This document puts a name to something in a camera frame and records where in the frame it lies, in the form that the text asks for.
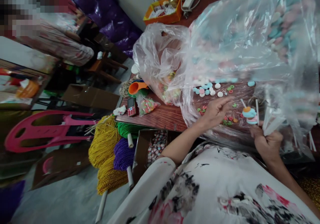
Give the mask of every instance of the orange plastic cup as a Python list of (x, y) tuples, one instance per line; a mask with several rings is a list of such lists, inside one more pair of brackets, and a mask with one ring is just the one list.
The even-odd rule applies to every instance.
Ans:
[(146, 85), (146, 83), (144, 82), (133, 82), (130, 86), (129, 86), (129, 94), (130, 95), (134, 95), (136, 93), (138, 93), (138, 91), (142, 88), (146, 88), (149, 89), (149, 87)]
[(16, 97), (18, 98), (32, 98), (39, 90), (39, 85), (36, 82), (29, 81), (26, 88), (21, 86), (17, 89)]

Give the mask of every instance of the pink plastic chair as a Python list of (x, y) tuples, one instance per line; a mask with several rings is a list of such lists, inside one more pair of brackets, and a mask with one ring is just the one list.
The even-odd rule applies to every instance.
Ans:
[[(46, 115), (63, 115), (63, 123), (58, 126), (33, 126), (32, 123)], [(28, 152), (42, 148), (78, 143), (82, 140), (86, 140), (89, 136), (66, 136), (71, 126), (81, 125), (94, 125), (95, 121), (92, 120), (74, 120), (71, 115), (75, 116), (93, 116), (91, 113), (80, 113), (72, 111), (61, 110), (45, 110), (35, 115), (29, 116), (26, 119), (20, 121), (7, 135), (5, 140), (5, 147), (11, 152)], [(17, 134), (25, 128), (24, 133), (20, 137), (16, 137)], [(52, 138), (48, 144), (36, 147), (22, 147), (20, 143), (26, 139), (37, 138)]]

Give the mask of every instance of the white floral dress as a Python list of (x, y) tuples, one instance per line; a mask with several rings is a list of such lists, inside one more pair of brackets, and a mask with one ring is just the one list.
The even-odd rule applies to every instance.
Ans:
[(156, 160), (108, 223), (320, 223), (250, 155), (208, 143)]

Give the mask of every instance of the concrete floor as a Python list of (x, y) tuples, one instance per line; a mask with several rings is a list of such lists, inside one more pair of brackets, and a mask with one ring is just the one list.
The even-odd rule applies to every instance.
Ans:
[[(127, 59), (124, 65), (129, 69), (127, 71), (120, 69), (114, 76), (121, 81), (129, 80), (133, 64), (133, 60)], [(118, 84), (110, 84), (106, 90), (119, 94), (119, 88)], [(12, 223), (95, 223), (101, 200), (101, 196), (97, 194), (96, 190), (97, 173), (98, 169), (90, 166), (76, 176), (30, 191), (34, 175), (34, 168), (32, 168), (26, 177), (24, 196), (20, 207), (12, 218)], [(129, 185), (126, 184), (108, 194), (101, 223), (108, 222), (128, 193)]]

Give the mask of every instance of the hand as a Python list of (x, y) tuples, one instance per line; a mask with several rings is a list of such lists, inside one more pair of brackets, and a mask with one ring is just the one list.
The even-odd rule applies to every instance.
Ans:
[(250, 133), (254, 138), (254, 145), (264, 162), (273, 163), (281, 160), (279, 150), (283, 135), (280, 132), (274, 131), (270, 135), (264, 137), (263, 130), (259, 126), (253, 125), (250, 128)]
[(202, 132), (206, 132), (219, 125), (226, 112), (231, 109), (233, 97), (221, 97), (210, 101), (205, 114), (195, 123), (201, 128)]

